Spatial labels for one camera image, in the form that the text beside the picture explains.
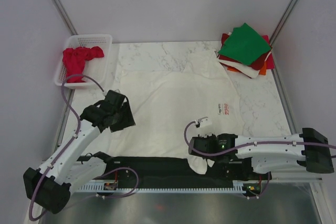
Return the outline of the white coca-cola t-shirt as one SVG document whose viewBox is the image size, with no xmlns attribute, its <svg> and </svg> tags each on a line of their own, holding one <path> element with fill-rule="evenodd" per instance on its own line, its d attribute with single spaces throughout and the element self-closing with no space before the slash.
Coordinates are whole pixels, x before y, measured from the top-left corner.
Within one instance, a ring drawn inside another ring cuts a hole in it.
<svg viewBox="0 0 336 224">
<path fill-rule="evenodd" d="M 241 135 L 240 97 L 213 51 L 189 54 L 182 72 L 123 70 L 119 89 L 130 102 L 135 126 L 110 135 L 114 157 L 175 157 L 205 174 L 208 161 L 188 153 L 189 123 L 208 117 L 215 134 Z"/>
</svg>

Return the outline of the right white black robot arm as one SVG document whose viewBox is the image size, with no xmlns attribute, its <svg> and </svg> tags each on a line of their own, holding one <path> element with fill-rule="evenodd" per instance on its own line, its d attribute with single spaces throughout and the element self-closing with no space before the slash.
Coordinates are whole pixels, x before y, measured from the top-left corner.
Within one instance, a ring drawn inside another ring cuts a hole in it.
<svg viewBox="0 0 336 224">
<path fill-rule="evenodd" d="M 249 159 L 240 166 L 248 179 L 257 174 L 302 166 L 315 174 L 334 173 L 333 158 L 328 139 L 313 128 L 302 133 L 281 137 L 246 137 L 223 133 L 195 136 L 188 141 L 191 155 L 229 162 Z"/>
</svg>

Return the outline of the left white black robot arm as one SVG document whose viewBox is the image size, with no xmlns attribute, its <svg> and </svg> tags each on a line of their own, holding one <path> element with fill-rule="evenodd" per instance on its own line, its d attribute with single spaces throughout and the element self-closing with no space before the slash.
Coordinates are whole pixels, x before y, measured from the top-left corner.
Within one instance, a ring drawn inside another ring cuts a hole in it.
<svg viewBox="0 0 336 224">
<path fill-rule="evenodd" d="M 115 165 L 106 160 L 105 153 L 96 153 L 85 164 L 74 167 L 91 142 L 106 129 L 117 132 L 135 125 L 129 99 L 113 90 L 75 116 L 78 124 L 70 139 L 37 169 L 30 167 L 23 174 L 31 204 L 38 204 L 52 214 L 62 211 L 70 196 L 90 180 L 114 175 Z"/>
</svg>

